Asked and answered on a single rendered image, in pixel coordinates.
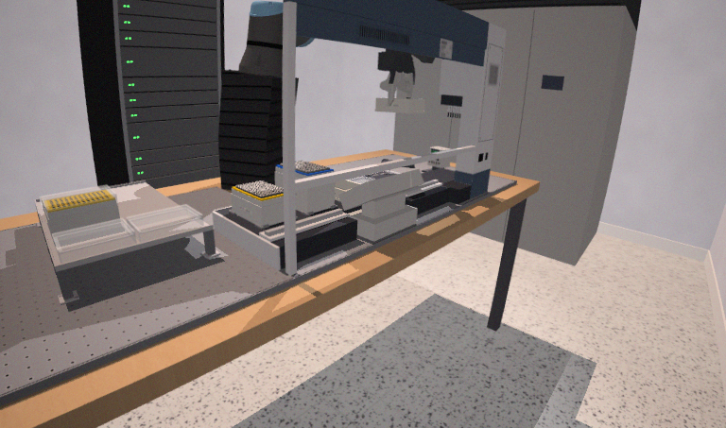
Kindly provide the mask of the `cream ready button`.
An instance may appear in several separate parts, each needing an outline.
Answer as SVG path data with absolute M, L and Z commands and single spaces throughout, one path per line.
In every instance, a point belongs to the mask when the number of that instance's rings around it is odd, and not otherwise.
M 431 165 L 432 168 L 422 170 L 422 172 L 427 172 L 427 171 L 435 170 L 438 168 L 450 167 L 450 161 L 451 161 L 451 157 L 429 161 L 429 162 L 427 162 L 427 165 Z

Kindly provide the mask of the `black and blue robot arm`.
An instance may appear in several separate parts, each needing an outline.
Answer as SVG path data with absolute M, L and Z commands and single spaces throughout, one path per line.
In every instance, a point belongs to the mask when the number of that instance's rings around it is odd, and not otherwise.
M 238 71 L 282 77 L 283 2 L 254 1 L 249 16 L 247 47 Z

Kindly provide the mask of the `yellow tip rack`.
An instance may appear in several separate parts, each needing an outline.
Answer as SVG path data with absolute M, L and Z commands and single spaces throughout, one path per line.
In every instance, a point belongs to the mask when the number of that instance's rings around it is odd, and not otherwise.
M 232 211 L 261 226 L 284 222 L 284 189 L 262 180 L 236 185 L 231 193 Z

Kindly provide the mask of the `beige one-well reservoir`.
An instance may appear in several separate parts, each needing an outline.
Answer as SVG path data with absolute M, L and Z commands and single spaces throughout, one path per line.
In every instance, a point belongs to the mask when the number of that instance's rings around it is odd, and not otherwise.
M 355 188 L 356 186 L 360 185 L 360 183 L 353 182 L 350 180 L 342 180 L 335 182 L 335 200 L 339 201 L 339 194 L 344 193 L 348 191 L 348 189 Z

